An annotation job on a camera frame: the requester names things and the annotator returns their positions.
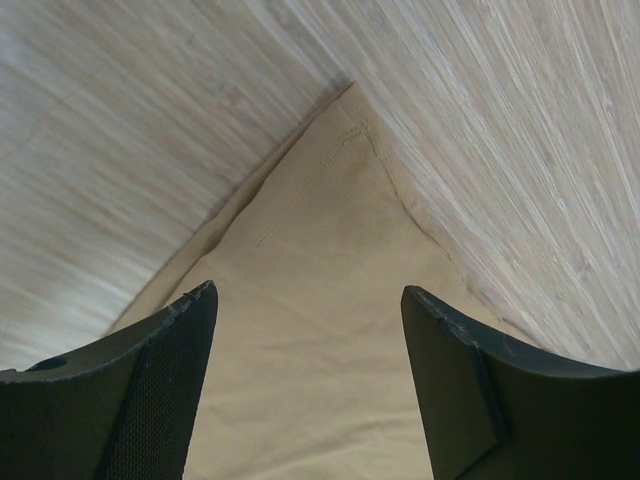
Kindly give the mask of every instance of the beige fabric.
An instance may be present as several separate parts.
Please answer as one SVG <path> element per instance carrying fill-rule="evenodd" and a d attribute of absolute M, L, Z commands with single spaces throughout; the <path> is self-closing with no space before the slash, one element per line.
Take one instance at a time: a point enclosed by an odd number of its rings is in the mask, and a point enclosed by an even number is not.
<path fill-rule="evenodd" d="M 518 335 L 467 291 L 389 145 L 352 86 L 180 283 L 220 296 L 186 479 L 430 478 L 403 287 Z"/>
<path fill-rule="evenodd" d="M 334 94 L 329 102 L 335 100 Z M 210 252 L 218 244 L 222 235 L 227 231 L 231 222 L 253 200 L 262 186 L 265 178 L 278 165 L 282 157 L 289 151 L 293 144 L 305 132 L 315 117 L 324 110 L 318 109 L 258 167 L 251 176 L 240 185 L 215 218 L 206 222 L 196 234 L 181 248 L 157 275 L 142 289 L 133 302 L 116 322 L 113 330 L 120 330 L 138 320 L 158 311 L 167 302 L 167 299 L 175 291 L 180 280 L 189 269 L 202 257 Z"/>

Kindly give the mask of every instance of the floor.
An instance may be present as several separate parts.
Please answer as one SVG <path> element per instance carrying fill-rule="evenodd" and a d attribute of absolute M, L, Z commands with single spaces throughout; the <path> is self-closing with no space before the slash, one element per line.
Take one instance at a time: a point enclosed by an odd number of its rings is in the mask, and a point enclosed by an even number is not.
<path fill-rule="evenodd" d="M 314 106 L 362 84 L 470 284 L 640 367 L 640 4 L 6 0 L 0 368 L 101 336 Z"/>

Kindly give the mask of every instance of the wooden floor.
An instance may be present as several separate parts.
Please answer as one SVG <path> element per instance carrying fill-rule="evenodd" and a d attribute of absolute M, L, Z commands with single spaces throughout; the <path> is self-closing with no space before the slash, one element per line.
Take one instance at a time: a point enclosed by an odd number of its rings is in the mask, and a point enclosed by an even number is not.
<path fill-rule="evenodd" d="M 102 335 L 360 82 L 488 301 L 640 367 L 634 0 L 5 0 L 0 368 Z"/>

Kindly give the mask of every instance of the stitching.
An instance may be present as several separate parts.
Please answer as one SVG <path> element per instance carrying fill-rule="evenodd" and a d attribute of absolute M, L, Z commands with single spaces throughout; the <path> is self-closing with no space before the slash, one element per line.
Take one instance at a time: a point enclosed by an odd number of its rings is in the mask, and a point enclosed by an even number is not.
<path fill-rule="evenodd" d="M 247 264 L 254 257 L 254 255 L 256 254 L 258 249 L 260 248 L 260 246 L 273 234 L 273 232 L 276 230 L 276 228 L 278 228 L 278 226 L 282 222 L 282 220 L 285 217 L 285 215 L 291 210 L 291 208 L 293 208 L 293 206 L 298 202 L 298 200 L 300 200 L 300 198 L 308 190 L 308 188 L 311 186 L 311 184 L 313 184 L 313 182 L 315 182 L 318 179 L 318 177 L 320 177 L 320 175 L 328 167 L 330 167 L 331 165 L 333 165 L 335 163 L 335 161 L 338 158 L 338 155 L 343 151 L 343 147 L 346 146 L 346 144 L 349 142 L 349 140 L 351 140 L 352 138 L 355 138 L 360 133 L 362 133 L 363 129 L 359 128 L 359 127 L 361 127 L 361 126 L 356 126 L 356 127 L 348 130 L 347 132 L 343 133 L 342 135 L 340 135 L 338 137 L 338 140 L 340 141 L 340 147 L 338 147 L 338 149 L 333 153 L 331 158 L 326 163 L 324 163 L 322 165 L 322 167 L 315 173 L 315 175 L 313 175 L 313 177 L 311 179 L 309 179 L 309 181 L 307 181 L 307 183 L 305 183 L 303 186 L 298 188 L 298 190 L 296 190 L 296 192 L 289 198 L 288 204 L 285 207 L 285 209 L 282 211 L 282 213 L 275 220 L 274 224 L 269 229 L 269 231 L 258 241 L 258 243 L 255 245 L 255 247 L 253 247 L 253 249 L 251 250 L 251 253 L 249 253 L 245 257 L 244 261 L 242 261 L 241 263 L 237 264 L 234 267 L 233 272 L 231 274 L 229 274 L 227 277 L 224 277 L 224 278 L 221 278 L 221 279 L 217 280 L 216 281 L 217 285 L 222 285 L 224 283 L 228 283 L 228 282 L 232 281 L 234 278 L 237 277 L 238 273 L 240 273 L 244 269 L 244 267 L 247 266 Z"/>

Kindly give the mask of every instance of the light wood grain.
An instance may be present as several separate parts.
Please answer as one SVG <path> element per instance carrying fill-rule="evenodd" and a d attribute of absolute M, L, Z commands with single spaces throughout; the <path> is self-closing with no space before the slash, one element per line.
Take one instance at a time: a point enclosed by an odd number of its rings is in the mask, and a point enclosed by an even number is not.
<path fill-rule="evenodd" d="M 547 347 L 640 366 L 632 0 L 7 0 L 0 368 L 102 335 L 346 79 Z"/>

